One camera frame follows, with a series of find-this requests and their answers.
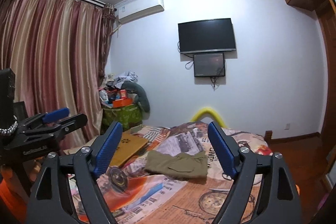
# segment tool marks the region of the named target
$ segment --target pink striped curtain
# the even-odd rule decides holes
[[[88,117],[86,127],[66,136],[64,149],[100,133],[98,84],[114,19],[112,9],[83,1],[0,0],[0,69],[16,74],[15,100],[29,115],[68,107]]]

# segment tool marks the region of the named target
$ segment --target black monitor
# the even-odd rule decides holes
[[[222,52],[194,54],[194,76],[225,76],[224,54]]]
[[[178,36],[182,54],[236,50],[230,18],[179,23]]]

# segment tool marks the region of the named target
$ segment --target white wall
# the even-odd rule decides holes
[[[109,70],[137,73],[151,104],[145,124],[172,127],[210,106],[228,127],[251,133],[273,130],[284,138],[319,130],[325,69],[315,13],[285,0],[164,5],[164,12],[127,23],[112,37]],[[226,77],[216,91],[184,68],[188,58],[177,51],[178,23],[213,18],[232,19],[237,47],[225,53]]]

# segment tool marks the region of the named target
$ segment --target orange box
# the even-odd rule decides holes
[[[122,106],[129,106],[133,103],[132,99],[119,99],[113,101],[113,108],[115,107],[122,107]]]
[[[127,92],[126,90],[120,90],[120,98],[127,99]]]

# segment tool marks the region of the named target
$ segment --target bed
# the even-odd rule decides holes
[[[118,223],[205,223],[210,224],[222,206],[233,181],[223,173],[207,135],[208,124],[188,122],[173,128],[141,126],[132,134],[148,139],[148,145],[130,158],[122,168],[109,167],[98,180],[107,205]],[[264,138],[248,132],[223,129],[239,146],[270,155]],[[145,172],[147,152],[168,151],[174,139],[184,136],[188,149],[203,149],[208,156],[206,179],[176,180]],[[256,175],[248,205],[241,222],[251,218],[259,193],[262,175]],[[80,220],[88,222],[78,189],[72,183],[72,196]]]

